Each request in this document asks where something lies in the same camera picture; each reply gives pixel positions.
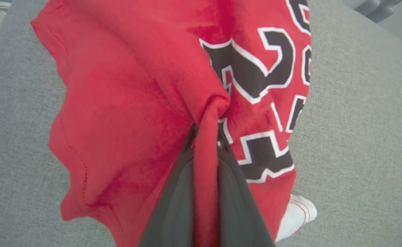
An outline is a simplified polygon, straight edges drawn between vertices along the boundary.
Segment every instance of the black object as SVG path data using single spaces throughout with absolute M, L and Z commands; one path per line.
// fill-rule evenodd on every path
M 139 247 L 191 247 L 194 125 L 182 146 Z M 218 192 L 221 247 L 275 247 L 230 144 L 219 132 Z
M 355 8 L 355 11 L 366 16 L 375 23 L 394 14 L 394 6 L 402 0 L 366 0 Z
M 193 232 L 194 125 L 182 146 L 139 247 L 190 247 Z

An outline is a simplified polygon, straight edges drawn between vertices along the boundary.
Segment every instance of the gray object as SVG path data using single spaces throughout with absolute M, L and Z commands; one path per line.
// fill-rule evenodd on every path
M 63 222 L 69 178 L 46 147 L 63 83 L 16 1 L 0 26 L 0 247 L 114 246 L 92 219 Z M 278 247 L 402 246 L 402 41 L 341 1 L 312 0 L 312 72 L 289 141 L 294 193 L 317 219 Z
M 193 149 L 198 127 L 193 125 L 181 147 L 138 247 L 192 247 Z
M 394 6 L 402 0 L 366 0 L 355 10 L 375 23 L 390 17 L 394 13 Z
M 275 247 L 244 173 L 223 131 L 218 140 L 221 247 Z

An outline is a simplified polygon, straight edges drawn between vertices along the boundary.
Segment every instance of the white outline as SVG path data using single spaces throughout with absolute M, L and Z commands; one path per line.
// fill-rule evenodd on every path
M 253 161 L 251 160 L 250 149 L 248 148 L 247 141 L 251 141 L 254 139 L 260 139 L 260 138 L 264 138 L 264 137 L 270 138 L 270 141 L 271 141 L 271 144 L 272 144 L 272 147 L 274 150 L 274 155 L 276 156 L 276 158 L 279 158 L 280 156 L 284 156 L 286 153 L 288 153 L 288 151 L 289 151 L 288 146 L 286 146 L 283 150 L 280 150 L 279 144 L 277 143 L 276 136 L 275 136 L 273 130 L 261 132 L 261 133 L 250 134 L 249 136 L 242 136 L 240 138 L 240 142 L 242 144 L 242 149 L 244 150 L 245 159 L 237 161 L 237 163 L 239 165 L 248 165 L 248 164 L 253 163 Z M 262 172 L 262 175 L 259 179 L 247 179 L 247 183 L 259 183 L 259 184 L 265 183 L 265 181 L 267 180 L 267 175 L 272 178 L 276 178 L 276 177 L 279 177 L 280 175 L 283 175 L 286 172 L 290 172 L 292 170 L 294 170 L 294 164 L 292 164 L 290 167 L 283 168 L 277 172 L 273 172 L 270 169 L 265 168 L 265 170 Z
M 305 10 L 309 13 L 309 7 L 304 4 L 298 4 L 298 8 L 300 9 L 301 16 L 303 17 L 303 22 L 309 25 L 309 20 L 306 19 Z
M 247 183 L 248 184 L 251 184 L 251 183 L 262 184 L 267 181 L 267 176 L 270 176 L 272 178 L 277 178 L 287 172 L 294 170 L 294 168 L 295 168 L 294 164 L 292 164 L 290 167 L 283 168 L 278 172 L 272 172 L 270 169 L 265 168 L 265 170 L 262 172 L 262 176 L 259 179 L 255 179 L 255 180 L 247 179 Z
M 226 72 L 229 71 L 231 74 L 231 78 L 232 78 L 232 82 L 231 83 L 227 83 L 227 75 Z M 231 65 L 221 69 L 221 73 L 223 76 L 223 86 L 224 88 L 227 90 L 228 94 L 231 96 L 231 84 L 233 83 L 234 79 L 234 74 L 233 74 L 233 68 L 231 67 Z
M 288 146 L 285 147 L 283 150 L 280 150 L 279 144 L 277 143 L 276 136 L 274 135 L 273 130 L 261 132 L 261 133 L 254 133 L 254 134 L 250 134 L 249 136 L 242 136 L 240 138 L 240 142 L 242 144 L 242 149 L 244 150 L 245 159 L 237 161 L 237 163 L 239 165 L 248 165 L 248 164 L 253 163 L 253 161 L 251 160 L 250 149 L 248 148 L 247 141 L 251 141 L 254 139 L 260 139 L 263 137 L 270 138 L 271 145 L 273 147 L 274 155 L 276 156 L 276 158 L 279 158 L 280 156 L 284 155 L 285 153 L 287 153 L 289 151 Z
M 270 32 L 270 31 L 277 32 L 277 33 L 283 33 L 285 35 L 285 37 L 288 39 L 288 41 L 292 47 L 291 72 L 289 74 L 287 81 L 284 84 L 268 85 L 265 89 L 262 90 L 262 92 L 260 92 L 259 97 L 252 97 L 250 94 L 248 94 L 248 92 L 245 91 L 239 85 L 239 83 L 235 80 L 234 76 L 232 76 L 233 77 L 232 82 L 233 82 L 236 90 L 245 99 L 247 99 L 251 104 L 259 103 L 261 101 L 262 97 L 264 97 L 265 95 L 268 94 L 268 89 L 284 89 L 284 88 L 288 87 L 289 84 L 291 83 L 292 75 L 294 73 L 294 66 L 295 66 L 295 45 L 294 45 L 294 41 L 291 39 L 289 34 L 283 28 L 275 28 L 275 27 L 258 28 L 258 33 L 259 33 L 259 36 L 262 40 L 262 43 L 263 43 L 265 49 L 266 50 L 276 50 L 278 52 L 278 58 L 277 58 L 276 62 L 273 64 L 273 66 L 270 68 L 270 70 L 267 69 L 267 67 L 262 63 L 262 61 L 260 61 L 259 58 L 257 58 L 256 56 L 254 56 L 253 54 L 251 54 L 250 52 L 246 51 L 241 46 L 236 44 L 236 42 L 233 40 L 233 38 L 231 38 L 229 41 L 222 43 L 222 44 L 210 44 L 210 43 L 207 43 L 206 41 L 202 40 L 201 38 L 199 39 L 201 47 L 206 46 L 206 47 L 209 47 L 210 49 L 220 49 L 220 48 L 224 48 L 231 44 L 231 46 L 236 50 L 237 53 L 239 53 L 245 59 L 252 62 L 254 65 L 256 65 L 260 69 L 260 71 L 263 73 L 263 75 L 265 77 L 267 77 L 280 64 L 280 62 L 282 61 L 282 58 L 283 58 L 282 48 L 280 46 L 268 44 L 268 40 L 267 40 L 266 36 L 264 35 L 264 33 Z
M 270 104 L 270 106 L 271 106 L 271 109 L 273 110 L 274 116 L 276 117 L 276 122 L 277 122 L 277 126 L 279 128 L 279 132 L 282 132 L 283 126 L 282 126 L 281 118 L 279 117 L 279 113 L 277 112 L 276 105 L 274 104 L 274 102 L 272 102 Z
M 291 17 L 292 17 L 292 21 L 294 22 L 294 24 L 296 25 L 296 27 L 297 27 L 302 33 L 306 33 L 306 34 L 308 34 L 309 36 L 311 36 L 311 32 L 308 31 L 308 30 L 306 30 L 306 29 L 304 29 L 304 28 L 300 25 L 300 23 L 298 23 L 297 18 L 295 17 L 295 14 L 294 14 L 294 10 L 292 9 L 292 6 L 291 6 L 289 0 L 285 0 L 285 1 L 286 1 L 286 5 L 288 6 L 289 13 L 290 13 L 290 15 L 291 15 Z M 306 20 L 304 14 L 302 14 L 302 17 L 303 17 L 303 22 L 304 22 L 304 23 L 307 22 L 307 24 L 309 24 L 309 21 Z
M 301 78 L 302 78 L 302 81 L 303 81 L 303 84 L 305 84 L 306 86 L 309 86 L 309 81 L 307 81 L 306 80 L 306 77 L 305 77 L 305 63 L 306 63 L 306 52 L 307 51 L 310 51 L 311 53 L 312 53 L 312 48 L 311 48 L 311 46 L 310 45 L 307 45 L 304 49 L 303 49 L 303 52 L 302 52 L 302 55 L 303 55 L 303 57 L 302 57 L 302 66 L 301 66 Z M 309 58 L 309 62 L 308 62 L 308 76 L 310 77 L 311 76 L 311 58 Z
M 224 134 L 226 135 L 227 141 L 229 142 L 229 144 L 233 143 L 233 139 L 230 136 L 230 132 L 228 131 L 228 125 L 227 125 L 227 118 L 223 118 L 223 119 L 218 119 L 218 123 L 219 124 L 224 124 Z
M 286 129 L 285 129 L 285 131 L 286 131 L 287 133 L 292 133 L 292 131 L 293 131 L 293 130 L 290 129 L 290 126 L 291 126 L 291 122 L 292 122 L 292 117 L 294 116 L 295 105 L 297 104 L 297 100 L 298 100 L 298 99 L 302 99 L 302 100 L 303 100 L 303 105 L 306 103 L 306 97 L 304 97 L 303 95 L 298 95 L 298 94 L 296 94 L 296 95 L 294 96 L 294 101 L 293 101 L 293 103 L 292 103 L 291 111 L 290 111 L 289 118 L 288 118 L 288 124 L 286 125 Z

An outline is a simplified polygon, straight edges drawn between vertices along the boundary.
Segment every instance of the red shirt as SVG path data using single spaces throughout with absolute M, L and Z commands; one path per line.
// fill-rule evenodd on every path
M 306 0 L 49 0 L 32 21 L 67 92 L 49 147 L 63 219 L 136 246 L 193 123 L 196 246 L 218 244 L 218 122 L 273 239 L 295 181 L 287 140 L 309 88 Z

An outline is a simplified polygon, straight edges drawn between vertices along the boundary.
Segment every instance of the gray couch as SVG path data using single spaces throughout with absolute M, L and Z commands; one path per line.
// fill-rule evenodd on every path
M 114 246 L 91 219 L 63 222 L 68 172 L 47 148 L 64 94 L 16 1 L 0 27 L 0 247 Z M 342 5 L 311 0 L 312 81 L 290 148 L 294 193 L 319 215 L 279 247 L 402 246 L 402 41 Z

